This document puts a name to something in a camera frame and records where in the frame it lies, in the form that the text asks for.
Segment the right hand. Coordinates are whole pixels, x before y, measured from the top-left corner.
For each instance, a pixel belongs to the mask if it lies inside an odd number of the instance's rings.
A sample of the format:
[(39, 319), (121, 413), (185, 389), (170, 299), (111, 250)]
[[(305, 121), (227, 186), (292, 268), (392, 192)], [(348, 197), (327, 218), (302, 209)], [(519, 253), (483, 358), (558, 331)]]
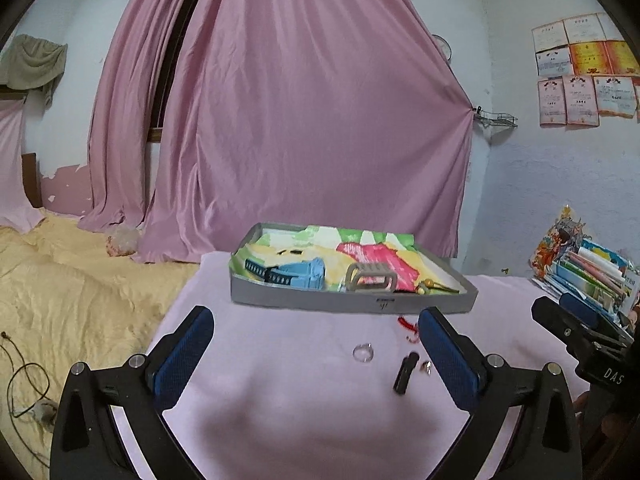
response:
[(580, 394), (573, 402), (573, 408), (575, 414), (585, 413), (588, 408), (588, 403), (590, 399), (590, 391), (585, 391)]

